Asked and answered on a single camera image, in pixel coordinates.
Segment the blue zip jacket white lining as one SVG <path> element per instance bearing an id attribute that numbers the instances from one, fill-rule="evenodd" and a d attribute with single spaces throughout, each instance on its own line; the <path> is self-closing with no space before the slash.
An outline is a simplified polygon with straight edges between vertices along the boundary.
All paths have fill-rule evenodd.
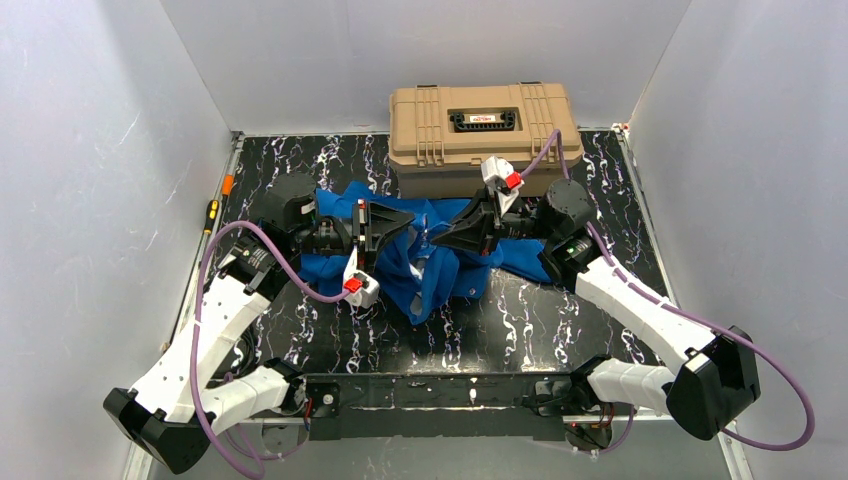
<path id="1" fill-rule="evenodd" d="M 538 240 L 501 240 L 488 256 L 435 246 L 430 237 L 447 229 L 468 204 L 467 199 L 401 199 L 381 196 L 362 182 L 351 182 L 341 194 L 316 191 L 318 213 L 348 219 L 356 201 L 365 199 L 415 215 L 411 226 L 379 254 L 372 277 L 380 291 L 413 325 L 426 321 L 433 310 L 453 297 L 479 298 L 493 269 L 503 269 L 526 280 L 549 284 L 537 255 Z"/>

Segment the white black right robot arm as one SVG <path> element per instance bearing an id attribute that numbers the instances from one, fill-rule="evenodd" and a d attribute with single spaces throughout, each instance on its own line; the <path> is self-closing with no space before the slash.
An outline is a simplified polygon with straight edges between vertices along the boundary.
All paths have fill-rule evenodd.
<path id="1" fill-rule="evenodd" d="M 690 435 L 710 440 L 761 395 L 750 337 L 726 334 L 683 318 L 650 288 L 608 260 L 589 221 L 595 208 L 586 189 L 554 181 L 538 204 L 502 209 L 501 191 L 478 190 L 433 243 L 481 256 L 504 239 L 538 239 L 536 257 L 552 283 L 610 314 L 660 357 L 661 365 L 593 360 L 579 373 L 584 397 L 628 403 L 670 415 Z"/>

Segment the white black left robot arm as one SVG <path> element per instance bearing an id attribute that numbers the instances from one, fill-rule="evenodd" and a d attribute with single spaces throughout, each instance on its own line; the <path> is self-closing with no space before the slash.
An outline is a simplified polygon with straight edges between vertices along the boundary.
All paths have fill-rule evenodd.
<path id="1" fill-rule="evenodd" d="M 371 306 L 380 290 L 377 260 L 414 215 L 360 198 L 345 216 L 324 215 L 318 186 L 287 174 L 251 221 L 218 230 L 239 236 L 219 262 L 203 253 L 191 322 L 132 386 L 111 390 L 103 406 L 123 434 L 175 474 L 191 469 L 222 433 L 271 409 L 308 412 L 300 371 L 272 359 L 219 386 L 210 380 L 244 332 L 286 285 L 319 302 Z"/>

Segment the tan plastic toolbox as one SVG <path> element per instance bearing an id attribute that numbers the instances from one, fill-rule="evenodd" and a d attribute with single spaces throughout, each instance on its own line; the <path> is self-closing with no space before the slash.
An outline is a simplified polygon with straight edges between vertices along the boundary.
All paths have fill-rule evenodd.
<path id="1" fill-rule="evenodd" d="M 537 164 L 520 192 L 540 196 L 585 150 L 565 87 L 424 85 L 389 97 L 389 161 L 403 198 L 465 198 L 491 156 L 516 171 Z"/>

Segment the orange handled screwdriver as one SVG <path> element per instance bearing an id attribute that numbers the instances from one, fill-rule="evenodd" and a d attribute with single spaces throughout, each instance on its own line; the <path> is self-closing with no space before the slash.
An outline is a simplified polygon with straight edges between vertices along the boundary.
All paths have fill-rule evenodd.
<path id="1" fill-rule="evenodd" d="M 221 196 L 228 197 L 231 194 L 232 188 L 234 184 L 234 176 L 232 174 L 228 174 L 224 177 L 224 180 L 221 185 Z"/>

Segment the yellow black handled screwdriver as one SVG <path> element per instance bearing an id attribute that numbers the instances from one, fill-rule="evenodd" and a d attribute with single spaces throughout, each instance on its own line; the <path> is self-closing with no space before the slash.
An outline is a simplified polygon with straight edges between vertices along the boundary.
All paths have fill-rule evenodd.
<path id="1" fill-rule="evenodd" d="M 220 210 L 220 202 L 218 200 L 210 200 L 206 206 L 204 214 L 203 233 L 211 234 L 217 222 Z"/>

